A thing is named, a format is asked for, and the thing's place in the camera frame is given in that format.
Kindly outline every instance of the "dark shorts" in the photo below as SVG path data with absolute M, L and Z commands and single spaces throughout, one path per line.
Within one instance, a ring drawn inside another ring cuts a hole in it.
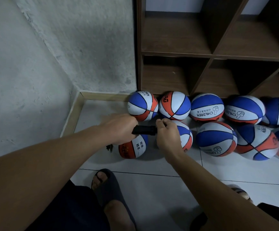
M 109 231 L 110 225 L 93 190 L 68 181 L 26 230 Z

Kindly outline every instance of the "person's left arm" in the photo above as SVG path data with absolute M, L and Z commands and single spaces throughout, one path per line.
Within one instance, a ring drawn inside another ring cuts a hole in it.
M 25 230 L 96 151 L 135 138 L 137 120 L 115 115 L 99 126 L 0 157 L 0 230 Z

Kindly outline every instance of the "gray wall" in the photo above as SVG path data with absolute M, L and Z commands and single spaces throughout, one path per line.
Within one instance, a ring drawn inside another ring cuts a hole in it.
M 74 87 L 12 0 L 0 0 L 0 155 L 57 138 Z
M 81 90 L 136 90 L 132 0 L 15 0 Z
M 259 14 L 269 0 L 249 0 L 242 14 Z M 146 0 L 148 11 L 200 12 L 204 0 Z

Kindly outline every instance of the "person's right arm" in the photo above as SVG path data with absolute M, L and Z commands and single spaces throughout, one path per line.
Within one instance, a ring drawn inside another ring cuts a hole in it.
M 220 182 L 182 150 L 175 123 L 158 119 L 157 144 L 212 224 L 220 230 L 279 231 L 279 222 Z

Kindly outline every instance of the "white floor tile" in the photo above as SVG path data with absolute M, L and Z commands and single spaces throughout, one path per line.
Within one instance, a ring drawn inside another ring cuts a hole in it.
M 230 182 L 222 181 L 224 184 L 234 184 L 245 190 L 255 205 L 267 203 L 279 207 L 279 185 L 249 183 L 249 182 Z
M 102 115 L 126 112 L 126 102 L 87 100 L 77 122 L 75 132 L 81 131 L 92 125 L 98 125 L 101 122 Z M 191 128 L 193 138 L 195 139 L 197 124 L 192 121 L 190 117 L 186 118 L 183 122 Z M 155 119 L 141 123 L 141 125 L 154 124 Z M 159 152 L 156 136 L 149 136 L 148 141 L 149 144 L 146 152 L 138 159 L 123 159 L 119 155 L 118 146 L 114 146 L 112 153 L 106 150 L 106 148 L 99 150 L 95 155 L 88 159 L 81 168 L 91 170 L 108 168 L 117 172 L 177 176 L 177 173 L 173 170 L 172 166 L 166 162 L 163 155 Z M 196 144 L 194 144 L 187 153 L 201 164 L 201 155 Z
M 78 170 L 76 185 L 91 185 L 96 171 Z M 138 230 L 188 230 L 202 210 L 179 177 L 115 173 Z
M 220 180 L 279 184 L 279 159 L 254 161 L 233 152 L 224 157 L 201 152 L 203 167 Z

